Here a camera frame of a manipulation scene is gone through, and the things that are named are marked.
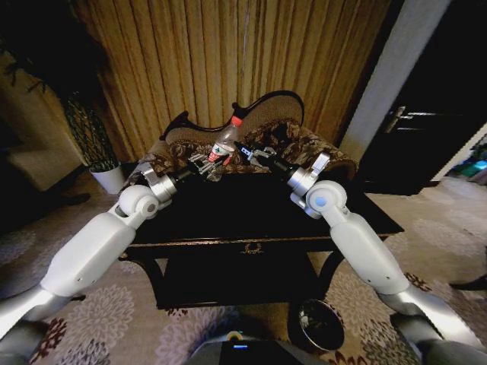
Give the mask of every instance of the carpet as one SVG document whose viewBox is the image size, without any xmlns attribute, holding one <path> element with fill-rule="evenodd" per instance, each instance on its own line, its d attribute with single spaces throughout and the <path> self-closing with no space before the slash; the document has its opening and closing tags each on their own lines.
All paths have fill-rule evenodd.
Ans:
<svg viewBox="0 0 487 365">
<path fill-rule="evenodd" d="M 1 297 L 37 283 L 55 252 L 116 200 L 105 195 L 87 173 L 71 192 L 89 192 L 92 197 L 0 236 Z M 487 344 L 485 292 L 460 292 L 448 285 L 485 274 L 485 186 L 446 177 L 439 186 L 411 197 L 369 196 L 406 230 L 386 244 L 408 279 L 444 298 Z M 312 253 L 310 258 L 317 269 L 326 254 Z M 86 294 L 85 301 L 71 302 L 49 319 L 48 334 L 31 363 L 177 365 L 205 339 L 242 316 L 260 321 L 270 338 L 288 340 L 285 303 L 156 310 L 149 280 L 130 262 L 116 262 Z M 340 365 L 417 363 L 390 326 L 391 311 L 346 262 L 340 265 L 326 301 L 343 321 L 345 343 L 323 359 Z"/>
</svg>

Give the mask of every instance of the curtain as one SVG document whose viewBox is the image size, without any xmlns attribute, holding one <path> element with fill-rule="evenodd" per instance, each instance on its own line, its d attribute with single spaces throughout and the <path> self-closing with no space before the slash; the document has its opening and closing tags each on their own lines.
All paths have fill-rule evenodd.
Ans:
<svg viewBox="0 0 487 365">
<path fill-rule="evenodd" d="M 79 0 L 107 54 L 100 80 L 121 160 L 140 158 L 184 110 L 202 126 L 273 90 L 293 90 L 305 125 L 331 142 L 390 0 Z"/>
</svg>

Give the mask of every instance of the red bottle cap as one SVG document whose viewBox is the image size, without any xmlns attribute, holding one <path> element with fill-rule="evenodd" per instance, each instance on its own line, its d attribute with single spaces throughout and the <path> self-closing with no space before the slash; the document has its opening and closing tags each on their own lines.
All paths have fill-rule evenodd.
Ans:
<svg viewBox="0 0 487 365">
<path fill-rule="evenodd" d="M 242 125 L 242 119 L 237 116 L 231 117 L 231 124 L 235 125 L 236 127 L 240 127 Z"/>
</svg>

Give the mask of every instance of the black table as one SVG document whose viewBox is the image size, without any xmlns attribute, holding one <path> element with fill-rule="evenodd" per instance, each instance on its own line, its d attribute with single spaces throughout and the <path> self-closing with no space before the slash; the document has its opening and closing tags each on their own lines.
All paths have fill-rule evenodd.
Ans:
<svg viewBox="0 0 487 365">
<path fill-rule="evenodd" d="M 347 206 L 385 239 L 403 229 L 352 184 Z M 324 219 L 308 217 L 265 173 L 180 189 L 120 257 L 147 273 L 158 309 L 323 299 L 343 256 Z M 316 275 L 307 252 L 329 251 Z M 165 273 L 157 259 L 168 258 Z"/>
</svg>

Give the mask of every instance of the lower shelf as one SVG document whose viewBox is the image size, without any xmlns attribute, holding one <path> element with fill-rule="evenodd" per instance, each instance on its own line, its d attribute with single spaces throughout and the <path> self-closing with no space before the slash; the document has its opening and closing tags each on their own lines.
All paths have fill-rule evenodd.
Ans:
<svg viewBox="0 0 487 365">
<path fill-rule="evenodd" d="M 169 259 L 163 282 L 155 293 L 159 309 L 289 302 L 319 291 L 305 252 L 178 256 Z"/>
</svg>

